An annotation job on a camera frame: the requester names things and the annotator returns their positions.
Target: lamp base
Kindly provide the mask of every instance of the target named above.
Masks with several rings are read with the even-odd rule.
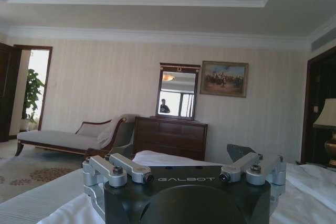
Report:
[[[336,167],[336,131],[332,132],[332,139],[326,141],[324,146],[330,158],[329,166]]]

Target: mirror frame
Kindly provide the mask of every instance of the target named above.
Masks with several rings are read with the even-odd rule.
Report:
[[[196,108],[196,97],[197,97],[197,88],[198,88],[198,74],[200,72],[201,65],[189,65],[189,64],[174,64],[174,63],[160,63],[160,77],[159,77],[159,87],[158,87],[158,95],[156,99],[156,110],[155,116],[163,117],[163,118],[175,118],[175,119],[184,119],[193,121],[195,118],[195,108]],[[186,116],[178,116],[178,115],[163,115],[159,114],[159,105],[160,105],[160,92],[162,87],[162,77],[163,72],[180,72],[180,73],[194,73],[195,74],[195,87],[194,87],[194,103],[193,103],[193,111],[191,117]]]

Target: potted plant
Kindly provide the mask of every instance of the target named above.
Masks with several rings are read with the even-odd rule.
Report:
[[[25,100],[23,102],[22,119],[20,130],[27,131],[29,123],[35,123],[34,114],[37,109],[36,101],[38,101],[38,94],[41,94],[39,88],[44,87],[44,84],[37,78],[38,73],[33,69],[28,69]],[[32,107],[31,114],[27,114],[27,109]]]

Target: table lamp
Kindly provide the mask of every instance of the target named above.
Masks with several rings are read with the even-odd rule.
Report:
[[[330,158],[329,165],[336,167],[336,99],[326,99],[319,118],[313,124],[314,128],[332,131],[332,139],[326,141],[324,146]]]

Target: logo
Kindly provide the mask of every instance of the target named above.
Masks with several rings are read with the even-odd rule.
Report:
[[[195,181],[214,181],[216,178],[158,178],[160,182],[179,181],[179,182],[195,182]]]

